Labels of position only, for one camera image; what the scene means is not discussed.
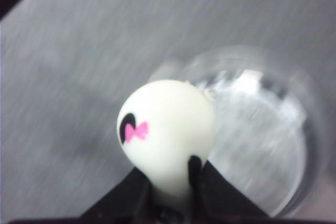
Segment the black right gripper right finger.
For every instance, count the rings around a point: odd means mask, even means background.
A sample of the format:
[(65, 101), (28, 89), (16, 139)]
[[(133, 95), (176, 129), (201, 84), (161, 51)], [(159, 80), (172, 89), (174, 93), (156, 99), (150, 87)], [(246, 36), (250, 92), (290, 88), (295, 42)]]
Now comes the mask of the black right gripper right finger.
[(265, 219), (268, 214), (253, 203), (211, 164), (198, 156), (188, 161), (193, 219)]

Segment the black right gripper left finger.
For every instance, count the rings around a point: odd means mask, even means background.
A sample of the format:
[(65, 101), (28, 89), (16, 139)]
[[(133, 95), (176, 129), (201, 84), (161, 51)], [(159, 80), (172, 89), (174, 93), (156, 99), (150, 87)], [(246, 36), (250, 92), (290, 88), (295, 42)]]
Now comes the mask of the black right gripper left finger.
[(137, 168), (81, 216), (97, 219), (150, 219), (152, 186)]

